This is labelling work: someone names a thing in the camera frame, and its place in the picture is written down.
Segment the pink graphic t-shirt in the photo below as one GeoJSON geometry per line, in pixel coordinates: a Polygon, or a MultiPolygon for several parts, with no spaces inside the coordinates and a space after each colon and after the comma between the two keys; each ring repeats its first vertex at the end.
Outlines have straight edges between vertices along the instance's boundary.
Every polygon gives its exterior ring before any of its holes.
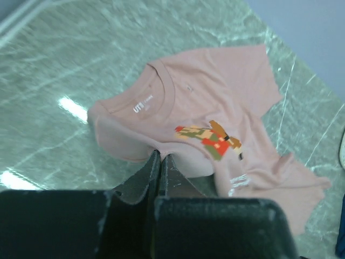
{"type": "Polygon", "coordinates": [[[281,98],[264,45],[211,47],[148,62],[87,116],[113,157],[171,155],[184,176],[213,176],[220,197],[275,201],[300,235],[330,181],[273,146],[262,117],[281,98]]]}

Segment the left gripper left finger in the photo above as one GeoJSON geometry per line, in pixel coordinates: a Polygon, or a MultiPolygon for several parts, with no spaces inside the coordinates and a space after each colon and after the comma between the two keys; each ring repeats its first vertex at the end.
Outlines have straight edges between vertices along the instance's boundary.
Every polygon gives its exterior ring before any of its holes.
{"type": "Polygon", "coordinates": [[[106,190],[1,192],[1,258],[150,258],[161,157],[106,190]]]}

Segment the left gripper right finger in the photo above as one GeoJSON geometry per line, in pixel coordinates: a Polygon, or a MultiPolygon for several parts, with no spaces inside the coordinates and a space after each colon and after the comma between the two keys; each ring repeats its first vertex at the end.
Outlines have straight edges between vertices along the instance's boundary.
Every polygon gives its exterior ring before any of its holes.
{"type": "Polygon", "coordinates": [[[154,258],[298,258],[285,213],[272,200],[206,197],[162,162],[154,203],[154,258]]]}

